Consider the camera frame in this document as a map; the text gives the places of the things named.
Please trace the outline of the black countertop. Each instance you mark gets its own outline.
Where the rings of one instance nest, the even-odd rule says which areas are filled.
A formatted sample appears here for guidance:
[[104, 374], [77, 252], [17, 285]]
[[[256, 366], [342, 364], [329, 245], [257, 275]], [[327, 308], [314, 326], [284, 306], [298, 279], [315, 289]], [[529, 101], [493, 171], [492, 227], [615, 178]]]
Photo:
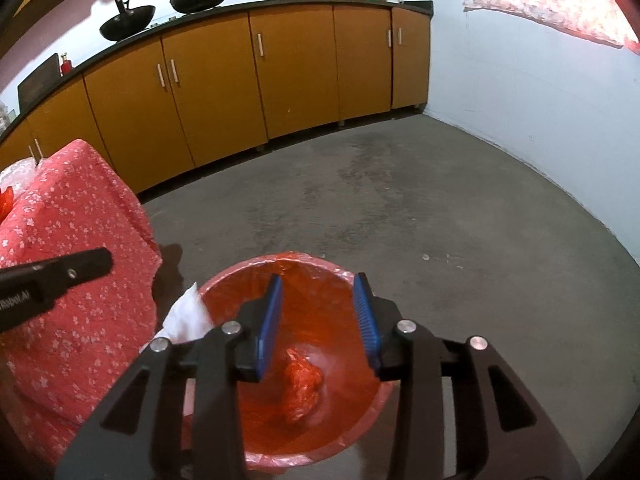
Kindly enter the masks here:
[[24, 108], [24, 110], [16, 116], [14, 122], [11, 122], [11, 125], [1, 133], [1, 141], [6, 140], [6, 138], [12, 134], [12, 131], [21, 125], [28, 115], [46, 99], [49, 99], [54, 92], [57, 92], [66, 84], [72, 82], [75, 78], [83, 75], [87, 70], [93, 68], [93, 66], [104, 62], [120, 51], [136, 46], [137, 44], [141, 44], [145, 40], [155, 39], [165, 32], [173, 32], [174, 30], [180, 30], [193, 24], [200, 24], [201, 22], [211, 21], [215, 18], [224, 18], [227, 15], [253, 11], [256, 9], [271, 9], [277, 8], [278, 6], [320, 6], [320, 4], [329, 4], [330, 6], [346, 4], [346, 6], [364, 6], [365, 8], [405, 9], [411, 12], [427, 15], [429, 18], [432, 18], [435, 14], [433, 0], [409, 0], [401, 1], [401, 3], [390, 3], [381, 0], [260, 0], [232, 4], [232, 6], [216, 6], [216, 8], [209, 9], [207, 11], [186, 14], [181, 18], [167, 21], [155, 27], [145, 29], [137, 35], [115, 42], [111, 47], [100, 51], [91, 58], [87, 58], [85, 62], [74, 67], [66, 76], [61, 77], [59, 81], [52, 84], [52, 86], [47, 88], [45, 92], [41, 93], [39, 98], [36, 99], [31, 106]]

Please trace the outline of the white paper sheet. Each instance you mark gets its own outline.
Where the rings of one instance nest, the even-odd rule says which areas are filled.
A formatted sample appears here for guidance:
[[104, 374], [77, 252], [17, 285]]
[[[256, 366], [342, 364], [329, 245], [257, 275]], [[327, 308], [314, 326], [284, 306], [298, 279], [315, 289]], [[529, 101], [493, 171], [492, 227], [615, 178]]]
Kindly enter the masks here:
[[198, 284], [189, 287], [170, 307], [162, 327], [152, 337], [168, 339], [172, 344], [185, 344], [204, 337], [214, 322], [204, 304]]

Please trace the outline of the dark cutting board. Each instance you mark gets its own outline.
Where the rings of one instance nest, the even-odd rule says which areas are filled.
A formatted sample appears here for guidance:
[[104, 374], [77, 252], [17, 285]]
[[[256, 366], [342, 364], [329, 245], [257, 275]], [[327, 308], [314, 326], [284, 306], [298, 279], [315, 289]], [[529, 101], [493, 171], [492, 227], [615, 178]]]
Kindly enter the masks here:
[[53, 53], [18, 84], [17, 96], [20, 113], [29, 110], [54, 88], [60, 79], [60, 57], [57, 53]]

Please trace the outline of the black wok left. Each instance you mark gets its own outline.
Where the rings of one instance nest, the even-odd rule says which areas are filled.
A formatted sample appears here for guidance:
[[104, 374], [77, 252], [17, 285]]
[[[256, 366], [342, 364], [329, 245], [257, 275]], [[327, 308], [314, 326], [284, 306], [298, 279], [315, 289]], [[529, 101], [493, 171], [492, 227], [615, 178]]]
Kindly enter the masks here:
[[119, 42], [146, 29], [155, 14], [155, 6], [130, 8], [129, 1], [114, 0], [118, 13], [100, 26], [106, 40]]

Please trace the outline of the red floral tablecloth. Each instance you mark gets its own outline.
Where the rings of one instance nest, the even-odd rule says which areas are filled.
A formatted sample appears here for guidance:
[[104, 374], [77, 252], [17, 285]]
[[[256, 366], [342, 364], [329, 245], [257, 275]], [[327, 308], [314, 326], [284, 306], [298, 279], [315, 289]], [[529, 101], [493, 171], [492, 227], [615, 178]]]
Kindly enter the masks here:
[[1, 225], [1, 264], [107, 248], [113, 269], [1, 336], [1, 408], [27, 451], [55, 465], [155, 333], [160, 250], [137, 197], [87, 142], [44, 160]]

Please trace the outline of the red bottle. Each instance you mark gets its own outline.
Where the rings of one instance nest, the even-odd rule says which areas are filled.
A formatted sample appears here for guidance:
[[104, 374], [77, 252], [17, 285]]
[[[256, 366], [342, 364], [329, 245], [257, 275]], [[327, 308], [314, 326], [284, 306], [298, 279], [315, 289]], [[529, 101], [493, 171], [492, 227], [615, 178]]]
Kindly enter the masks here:
[[72, 69], [73, 69], [72, 62], [70, 62], [70, 60], [68, 59], [67, 54], [63, 53], [61, 55], [61, 66], [60, 66], [61, 75], [62, 76], [67, 75]]

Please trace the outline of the red plastic trash basket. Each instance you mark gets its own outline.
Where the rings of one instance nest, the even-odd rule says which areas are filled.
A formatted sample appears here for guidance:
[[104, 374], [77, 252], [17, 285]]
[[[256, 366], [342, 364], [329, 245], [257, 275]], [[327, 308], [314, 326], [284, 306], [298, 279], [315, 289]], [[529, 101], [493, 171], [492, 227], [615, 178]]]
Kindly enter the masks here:
[[[213, 322], [235, 318], [241, 304], [262, 296], [273, 274], [283, 286], [273, 357], [264, 379], [241, 382], [238, 393], [247, 469], [282, 474], [349, 448], [376, 422], [394, 386], [374, 376], [364, 355], [352, 272], [304, 252], [259, 256], [211, 278], [200, 294]], [[316, 408], [293, 425], [282, 415], [289, 348], [323, 373]]]

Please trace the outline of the red plastic bag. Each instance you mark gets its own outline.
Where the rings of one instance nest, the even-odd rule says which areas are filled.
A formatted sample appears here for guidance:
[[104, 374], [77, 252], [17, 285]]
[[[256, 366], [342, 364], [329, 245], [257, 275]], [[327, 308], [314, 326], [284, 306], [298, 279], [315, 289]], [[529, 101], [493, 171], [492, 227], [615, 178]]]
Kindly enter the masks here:
[[282, 380], [282, 415], [288, 424], [297, 424], [316, 408], [323, 384], [320, 367], [294, 348], [286, 350]]
[[9, 185], [4, 191], [0, 193], [0, 222], [9, 215], [13, 209], [14, 193], [13, 188]]

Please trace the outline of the lower wooden cabinets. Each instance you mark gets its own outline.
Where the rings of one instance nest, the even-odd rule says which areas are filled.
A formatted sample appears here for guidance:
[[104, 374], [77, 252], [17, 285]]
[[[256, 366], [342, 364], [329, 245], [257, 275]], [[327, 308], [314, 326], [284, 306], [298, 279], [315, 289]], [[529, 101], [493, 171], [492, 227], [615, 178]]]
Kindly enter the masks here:
[[1, 141], [1, 161], [91, 144], [141, 193], [273, 139], [425, 105], [431, 21], [278, 6], [165, 32], [93, 66]]

